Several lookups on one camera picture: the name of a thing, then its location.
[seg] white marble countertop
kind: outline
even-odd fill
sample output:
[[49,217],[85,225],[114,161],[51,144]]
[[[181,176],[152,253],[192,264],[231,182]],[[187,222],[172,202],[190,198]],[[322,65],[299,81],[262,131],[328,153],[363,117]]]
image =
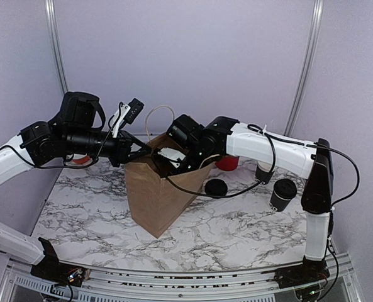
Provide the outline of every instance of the white marble countertop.
[[[255,162],[233,172],[213,169],[228,194],[254,182]],[[292,179],[298,195],[282,213],[269,206],[273,184]],[[50,239],[61,260],[143,271],[218,271],[302,260],[306,219],[304,182],[277,170],[270,184],[230,199],[197,198],[156,239],[130,216],[123,168],[107,160],[64,170],[36,224],[33,237]]]

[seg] red object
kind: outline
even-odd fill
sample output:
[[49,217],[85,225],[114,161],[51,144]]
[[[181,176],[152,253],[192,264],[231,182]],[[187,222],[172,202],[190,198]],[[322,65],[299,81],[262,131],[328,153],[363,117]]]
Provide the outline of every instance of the red object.
[[85,156],[85,157],[82,157],[81,159],[74,159],[74,160],[72,160],[72,161],[73,161],[75,164],[77,164],[77,165],[82,165],[82,164],[88,162],[89,159],[90,159],[90,156],[87,155],[87,156]]
[[219,162],[216,162],[217,168],[223,171],[233,171],[238,167],[239,157],[226,156]]

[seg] white zip tie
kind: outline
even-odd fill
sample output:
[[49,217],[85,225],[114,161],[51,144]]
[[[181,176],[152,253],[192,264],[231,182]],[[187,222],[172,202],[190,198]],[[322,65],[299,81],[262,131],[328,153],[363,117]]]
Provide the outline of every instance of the white zip tie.
[[267,125],[264,125],[262,133],[263,133],[263,135],[265,135],[267,133]]

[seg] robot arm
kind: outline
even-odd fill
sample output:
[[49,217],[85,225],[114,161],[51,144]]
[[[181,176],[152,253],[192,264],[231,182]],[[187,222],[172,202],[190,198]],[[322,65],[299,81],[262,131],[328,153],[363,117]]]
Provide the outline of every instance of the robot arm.
[[324,139],[314,143],[283,137],[265,130],[254,130],[247,124],[223,116],[217,117],[206,127],[199,125],[189,116],[178,117],[167,134],[181,147],[190,151],[172,174],[198,169],[204,159],[217,154],[248,157],[258,160],[261,166],[270,166],[273,162],[268,139],[270,136],[276,154],[275,166],[307,179],[301,198],[301,205],[307,217],[303,264],[278,271],[276,278],[280,287],[284,288],[320,280],[322,274],[329,276],[325,254],[332,226],[333,167],[330,151],[314,148],[317,144],[330,147],[329,143]]
[[[99,156],[108,157],[118,167],[137,157],[149,154],[151,148],[128,132],[121,130],[125,123],[132,123],[143,104],[134,99],[122,104],[113,116],[116,121],[109,132],[102,131],[105,115],[99,99],[83,92],[68,92],[59,113],[49,122],[38,121],[24,129],[0,148],[0,185],[14,176],[33,168],[44,166],[52,159],[71,154],[87,154],[95,163]],[[93,128],[96,113],[102,125]],[[141,148],[132,152],[133,144]],[[52,245],[42,238],[38,240],[24,235],[0,222],[0,251],[33,265],[34,276],[49,280],[65,279],[65,272],[79,269],[72,285],[81,285],[85,270],[60,263]]]

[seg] white wall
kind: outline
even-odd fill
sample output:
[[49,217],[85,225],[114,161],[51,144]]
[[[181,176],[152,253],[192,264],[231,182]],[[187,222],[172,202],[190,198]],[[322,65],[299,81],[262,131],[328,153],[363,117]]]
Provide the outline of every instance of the white wall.
[[[207,124],[218,115],[282,132],[303,66],[314,2],[55,2],[70,90],[102,99],[107,115],[134,97]],[[157,112],[151,130],[165,131]]]
[[[0,1],[0,146],[60,107],[43,1]],[[30,234],[58,171],[31,171],[0,187],[0,221]],[[8,258],[0,254],[0,281]]]
[[[294,136],[329,139],[361,171],[358,193],[339,204],[333,238],[348,251],[366,301],[373,301],[373,1],[325,1],[315,63]],[[346,160],[333,156],[334,199],[354,188]]]

